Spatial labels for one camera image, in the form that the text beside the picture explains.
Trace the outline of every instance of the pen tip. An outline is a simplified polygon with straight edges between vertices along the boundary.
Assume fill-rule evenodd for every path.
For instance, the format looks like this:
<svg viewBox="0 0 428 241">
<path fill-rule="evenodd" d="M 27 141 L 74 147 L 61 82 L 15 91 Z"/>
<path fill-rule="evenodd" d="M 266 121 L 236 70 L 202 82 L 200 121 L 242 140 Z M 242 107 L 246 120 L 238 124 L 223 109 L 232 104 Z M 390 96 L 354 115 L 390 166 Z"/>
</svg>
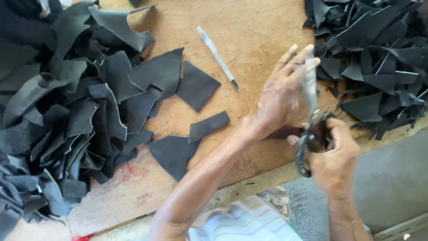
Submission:
<svg viewBox="0 0 428 241">
<path fill-rule="evenodd" d="M 233 86 L 235 86 L 235 88 L 239 91 L 239 87 L 238 87 L 238 84 L 236 83 L 236 81 L 233 79 L 230 82 L 232 82 Z"/>
</svg>

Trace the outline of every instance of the scissor blade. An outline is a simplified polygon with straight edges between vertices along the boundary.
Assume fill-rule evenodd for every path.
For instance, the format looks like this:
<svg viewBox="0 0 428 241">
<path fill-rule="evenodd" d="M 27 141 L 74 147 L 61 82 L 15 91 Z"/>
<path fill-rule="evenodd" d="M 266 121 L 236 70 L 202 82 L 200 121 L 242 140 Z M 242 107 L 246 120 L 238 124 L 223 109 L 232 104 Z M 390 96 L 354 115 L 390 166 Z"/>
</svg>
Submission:
<svg viewBox="0 0 428 241">
<path fill-rule="evenodd" d="M 306 102 L 309 108 L 309 121 L 312 122 L 313 118 L 318 115 L 318 100 L 317 100 L 317 75 L 315 73 L 315 62 L 313 54 L 308 56 L 305 61 L 306 65 L 306 78 L 304 91 L 306 95 Z"/>
</svg>

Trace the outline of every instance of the ballpoint pen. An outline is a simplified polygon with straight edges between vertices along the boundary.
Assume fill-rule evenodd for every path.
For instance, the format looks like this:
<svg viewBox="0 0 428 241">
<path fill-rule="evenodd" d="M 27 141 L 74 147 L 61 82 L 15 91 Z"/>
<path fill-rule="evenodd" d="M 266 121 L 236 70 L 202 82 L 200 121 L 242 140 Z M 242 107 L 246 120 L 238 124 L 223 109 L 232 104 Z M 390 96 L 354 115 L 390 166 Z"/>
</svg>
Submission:
<svg viewBox="0 0 428 241">
<path fill-rule="evenodd" d="M 233 86 L 239 91 L 238 84 L 236 84 L 235 79 L 233 78 L 232 74 L 227 69 L 226 65 L 224 65 L 223 61 L 221 60 L 220 56 L 217 54 L 217 49 L 215 48 L 213 42 L 211 39 L 208 38 L 208 36 L 205 34 L 204 30 L 202 30 L 201 26 L 197 27 L 199 34 L 201 35 L 202 39 L 204 40 L 205 44 L 208 46 L 208 48 L 213 53 L 215 59 L 220 64 L 223 71 L 226 73 L 227 77 L 229 78 L 230 82 L 232 82 Z"/>
</svg>

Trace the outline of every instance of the scissor handle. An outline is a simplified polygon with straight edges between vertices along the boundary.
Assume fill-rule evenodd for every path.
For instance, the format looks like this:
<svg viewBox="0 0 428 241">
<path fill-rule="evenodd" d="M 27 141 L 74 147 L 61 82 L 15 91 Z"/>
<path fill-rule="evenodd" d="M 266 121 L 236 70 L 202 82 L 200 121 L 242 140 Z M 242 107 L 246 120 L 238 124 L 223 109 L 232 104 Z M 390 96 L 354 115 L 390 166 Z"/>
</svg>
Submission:
<svg viewBox="0 0 428 241">
<path fill-rule="evenodd" d="M 321 120 L 320 120 L 320 129 L 321 129 L 321 136 L 320 141 L 323 148 L 327 148 L 328 141 L 325 139 L 327 136 L 327 132 L 329 130 L 326 127 L 326 119 L 329 117 L 335 117 L 334 114 L 331 111 L 326 111 L 322 114 Z M 311 170 L 306 165 L 306 155 L 309 151 L 317 152 L 315 147 L 315 136 L 310 131 L 310 128 L 306 128 L 305 131 L 302 133 L 300 137 L 300 143 L 299 148 L 297 149 L 296 153 L 296 167 L 299 173 L 307 178 L 310 178 L 312 176 Z"/>
<path fill-rule="evenodd" d="M 314 135 L 311 133 L 304 133 L 300 138 L 299 148 L 296 153 L 296 167 L 299 173 L 307 178 L 310 178 L 311 170 L 306 166 L 307 151 L 315 151 Z"/>
</svg>

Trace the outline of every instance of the red object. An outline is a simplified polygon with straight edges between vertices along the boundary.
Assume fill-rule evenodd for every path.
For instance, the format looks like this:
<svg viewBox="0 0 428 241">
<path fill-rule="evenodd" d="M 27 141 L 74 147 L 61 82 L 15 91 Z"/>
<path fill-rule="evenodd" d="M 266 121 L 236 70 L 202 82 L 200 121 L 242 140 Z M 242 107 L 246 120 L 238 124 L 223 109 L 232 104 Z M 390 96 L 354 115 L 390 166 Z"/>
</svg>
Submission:
<svg viewBox="0 0 428 241">
<path fill-rule="evenodd" d="M 89 240 L 91 240 L 92 236 L 93 235 L 91 234 L 91 235 L 88 235 L 88 236 L 85 236 L 85 237 L 73 239 L 73 241 L 89 241 Z"/>
</svg>

